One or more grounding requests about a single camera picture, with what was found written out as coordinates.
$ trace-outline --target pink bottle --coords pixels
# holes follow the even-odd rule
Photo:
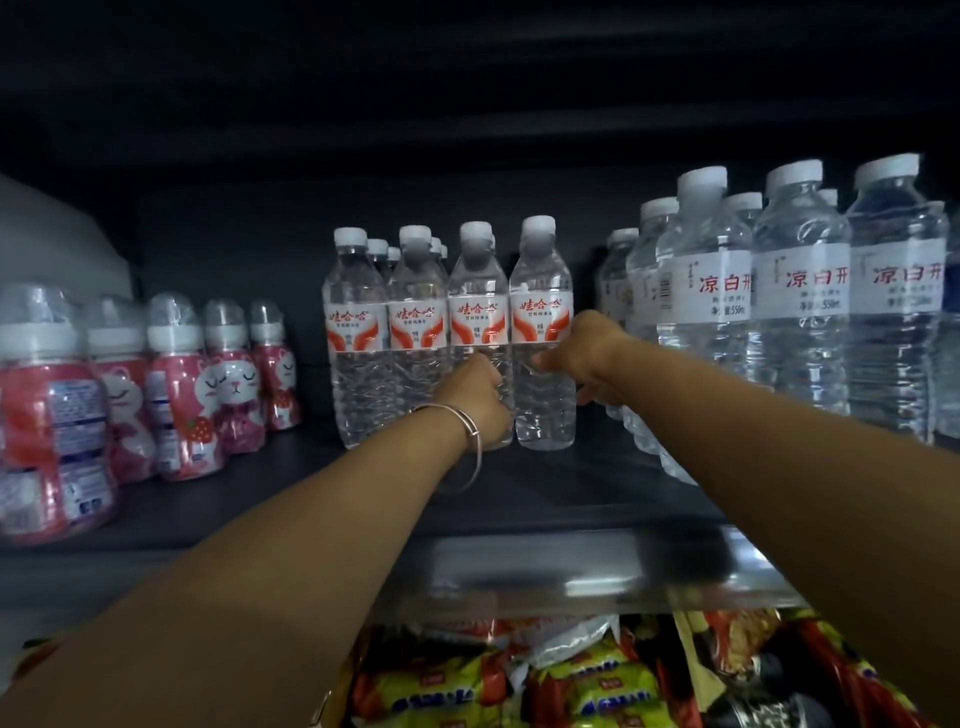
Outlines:
[[[206,305],[204,323],[206,350],[219,379],[224,447],[231,455],[256,452],[267,440],[267,426],[243,309],[229,299],[214,299]]]
[[[204,330],[193,306],[178,293],[150,300],[147,341],[154,361],[147,401],[156,433],[157,461],[165,480],[216,473],[227,460],[217,433],[217,370],[204,355]]]
[[[299,425],[297,362],[284,343],[283,314],[276,303],[263,299],[251,303],[250,336],[266,392],[267,427],[282,430]]]
[[[107,400],[79,322],[58,287],[0,290],[0,531],[22,544],[87,531],[116,511]]]
[[[86,343],[93,371],[107,390],[110,468],[119,485],[156,475],[156,441],[144,388],[147,320],[143,308],[117,296],[101,296],[86,308]]]

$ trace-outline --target bottled water row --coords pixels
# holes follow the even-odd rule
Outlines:
[[[500,395],[521,445],[573,444],[574,382],[530,363],[563,340],[573,318],[556,222],[548,215],[523,221],[509,281],[489,223],[464,223],[460,242],[448,276],[445,246],[426,226],[401,228],[399,249],[368,240],[359,228],[334,231],[337,261],[324,282],[324,316],[337,427],[348,448],[429,401],[451,365],[474,352],[503,375]],[[497,447],[512,439],[508,432]]]
[[[725,199],[724,167],[687,172],[676,198],[641,207],[639,230],[611,236],[598,276],[601,307],[633,336],[931,443],[933,345],[944,280],[960,265],[946,268],[948,221],[942,204],[915,188],[919,172],[915,154],[861,165],[846,215],[836,210],[836,190],[820,189],[818,159],[770,172],[766,208],[758,192]],[[960,299],[960,291],[952,295]],[[937,372],[949,402],[940,428],[953,435],[960,434],[955,307]],[[636,413],[621,416],[639,449],[692,482]]]

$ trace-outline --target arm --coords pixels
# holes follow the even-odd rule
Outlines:
[[[638,341],[595,311],[540,364],[625,402],[794,587],[925,711],[960,723],[960,457]]]
[[[495,442],[511,423],[499,379],[477,354],[434,401]],[[306,725],[467,439],[438,408],[384,428],[91,622],[0,700],[0,725]]]

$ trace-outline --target hand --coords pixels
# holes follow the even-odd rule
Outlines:
[[[476,422],[484,446],[492,445],[514,424],[496,391],[502,380],[491,361],[476,353],[441,380],[433,401],[462,409]]]
[[[623,399],[605,379],[606,364],[615,356],[619,341],[628,334],[602,313],[581,311],[573,319],[570,334],[556,347],[534,356],[534,366],[545,372],[563,372],[584,386],[577,392],[577,403],[601,400],[614,406]]]

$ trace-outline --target bracelet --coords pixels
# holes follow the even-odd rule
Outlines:
[[[467,435],[472,437],[476,441],[476,450],[477,450],[477,463],[473,468],[473,475],[470,476],[469,480],[464,483],[462,486],[456,490],[442,490],[438,489],[438,492],[444,493],[446,495],[456,495],[458,493],[463,493],[467,488],[473,485],[473,481],[477,479],[477,475],[480,474],[480,467],[483,465],[483,441],[480,439],[480,428],[477,427],[477,423],[473,421],[473,418],[464,412],[460,407],[451,407],[449,404],[440,404],[438,402],[429,401],[426,404],[420,404],[414,407],[411,412],[416,412],[423,409],[424,407],[439,407],[440,409],[445,409],[449,412],[452,412],[457,416],[457,418],[464,424],[464,427],[467,428]]]

